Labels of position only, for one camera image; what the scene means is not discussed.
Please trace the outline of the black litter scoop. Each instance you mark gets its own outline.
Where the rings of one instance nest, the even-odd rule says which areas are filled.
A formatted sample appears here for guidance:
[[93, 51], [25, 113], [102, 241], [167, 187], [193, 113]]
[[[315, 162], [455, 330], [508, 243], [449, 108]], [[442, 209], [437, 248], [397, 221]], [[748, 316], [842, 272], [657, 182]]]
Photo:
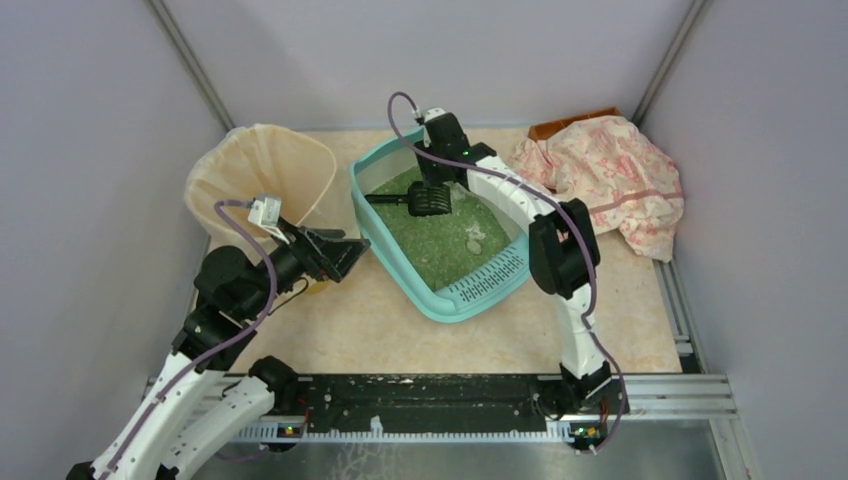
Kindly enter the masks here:
[[368, 194], [370, 204], [405, 205], [412, 217], [440, 216], [452, 213], [451, 191], [448, 185], [429, 185], [413, 182], [404, 194]]

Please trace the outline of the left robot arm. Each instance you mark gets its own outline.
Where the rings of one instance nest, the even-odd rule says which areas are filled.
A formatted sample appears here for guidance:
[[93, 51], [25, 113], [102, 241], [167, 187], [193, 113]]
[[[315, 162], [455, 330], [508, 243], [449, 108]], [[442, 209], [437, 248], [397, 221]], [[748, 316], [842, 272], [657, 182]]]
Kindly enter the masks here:
[[70, 479], [190, 479], [244, 427], [273, 410], [298, 411], [299, 376], [266, 356], [200, 419], [191, 418], [224, 379], [277, 297], [301, 281], [341, 282], [369, 249], [363, 238], [338, 229], [272, 223], [267, 251], [244, 228], [233, 227], [260, 257], [251, 262], [234, 246], [204, 258], [195, 278], [196, 307], [141, 405], [111, 445], [92, 461], [75, 464]]

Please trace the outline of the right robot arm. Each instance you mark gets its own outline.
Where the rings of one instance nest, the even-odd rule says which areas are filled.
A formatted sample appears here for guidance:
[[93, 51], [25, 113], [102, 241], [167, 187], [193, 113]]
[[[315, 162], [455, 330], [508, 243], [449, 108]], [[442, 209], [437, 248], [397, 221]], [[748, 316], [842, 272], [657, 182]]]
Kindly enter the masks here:
[[424, 131], [415, 153], [425, 180], [458, 181], [527, 236], [531, 277], [554, 300], [562, 335], [553, 410], [562, 415], [597, 404], [612, 369], [594, 331], [600, 252], [588, 207], [543, 192], [486, 144], [471, 144], [454, 114], [432, 108], [415, 120]]

